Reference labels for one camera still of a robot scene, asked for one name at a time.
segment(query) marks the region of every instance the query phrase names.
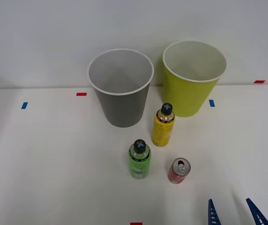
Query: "yellow-green paper cup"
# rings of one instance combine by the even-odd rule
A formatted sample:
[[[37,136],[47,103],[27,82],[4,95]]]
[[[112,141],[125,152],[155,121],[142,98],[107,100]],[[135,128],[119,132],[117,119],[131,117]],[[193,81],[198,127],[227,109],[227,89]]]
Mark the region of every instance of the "yellow-green paper cup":
[[[163,53],[164,101],[176,116],[195,115],[226,70],[227,62],[215,47],[200,41],[179,41]]]

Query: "gray paper cup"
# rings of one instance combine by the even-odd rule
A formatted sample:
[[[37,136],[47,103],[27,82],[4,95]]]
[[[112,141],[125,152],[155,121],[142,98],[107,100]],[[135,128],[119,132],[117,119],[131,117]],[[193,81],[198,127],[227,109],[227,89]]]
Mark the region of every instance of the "gray paper cup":
[[[88,79],[107,120],[120,128],[141,119],[153,75],[149,58],[131,49],[104,52],[88,67]]]

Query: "yellow bottle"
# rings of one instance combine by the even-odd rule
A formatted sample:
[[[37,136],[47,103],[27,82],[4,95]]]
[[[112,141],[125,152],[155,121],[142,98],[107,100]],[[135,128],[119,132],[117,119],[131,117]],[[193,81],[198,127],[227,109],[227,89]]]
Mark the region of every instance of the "yellow bottle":
[[[175,114],[172,111],[172,105],[164,103],[155,115],[152,142],[159,147],[167,145],[174,123]]]

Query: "pull tab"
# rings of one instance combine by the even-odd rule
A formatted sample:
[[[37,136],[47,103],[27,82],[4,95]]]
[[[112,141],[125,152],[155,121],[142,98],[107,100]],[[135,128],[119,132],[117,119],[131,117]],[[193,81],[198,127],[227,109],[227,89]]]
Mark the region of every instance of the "pull tab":
[[[181,172],[186,171],[184,164],[179,164],[179,169],[180,169]]]

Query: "white table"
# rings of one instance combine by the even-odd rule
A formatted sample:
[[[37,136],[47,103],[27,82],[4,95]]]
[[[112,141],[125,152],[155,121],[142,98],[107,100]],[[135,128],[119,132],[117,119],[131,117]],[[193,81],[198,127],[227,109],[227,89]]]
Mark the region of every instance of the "white table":
[[[268,85],[216,86],[209,99],[159,148],[158,88],[129,128],[107,122],[91,88],[0,90],[0,225],[206,225],[210,198],[222,225],[252,225],[248,197],[268,219]],[[152,151],[143,180],[127,170],[139,138]],[[166,175],[177,157],[192,166],[180,185]]]

